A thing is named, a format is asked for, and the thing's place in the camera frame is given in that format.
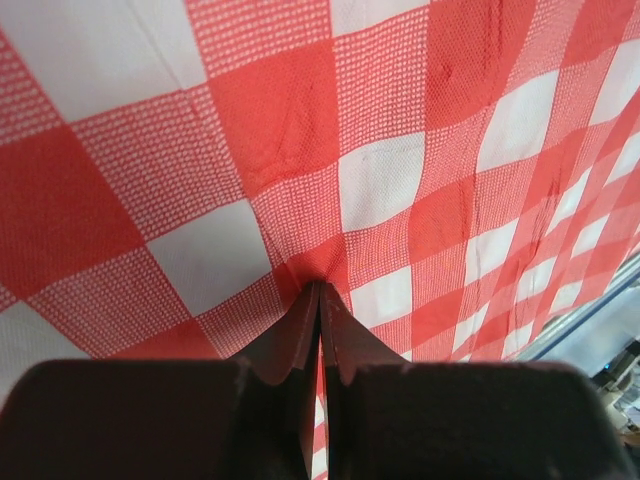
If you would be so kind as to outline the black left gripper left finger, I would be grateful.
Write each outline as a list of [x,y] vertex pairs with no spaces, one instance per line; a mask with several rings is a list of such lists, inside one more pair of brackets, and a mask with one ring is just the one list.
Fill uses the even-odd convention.
[[226,360],[52,360],[1,411],[5,479],[307,479],[320,287]]

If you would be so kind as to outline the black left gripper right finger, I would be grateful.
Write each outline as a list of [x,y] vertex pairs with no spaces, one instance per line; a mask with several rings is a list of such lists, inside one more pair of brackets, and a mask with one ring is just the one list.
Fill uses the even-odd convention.
[[411,362],[323,285],[332,479],[632,479],[591,382],[548,362]]

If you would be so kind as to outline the red white checkered cloth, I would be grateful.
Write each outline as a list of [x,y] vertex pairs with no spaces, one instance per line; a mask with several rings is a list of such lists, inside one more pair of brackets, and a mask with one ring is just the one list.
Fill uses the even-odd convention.
[[635,1],[5,1],[1,391],[239,352],[303,288],[509,360],[639,250]]

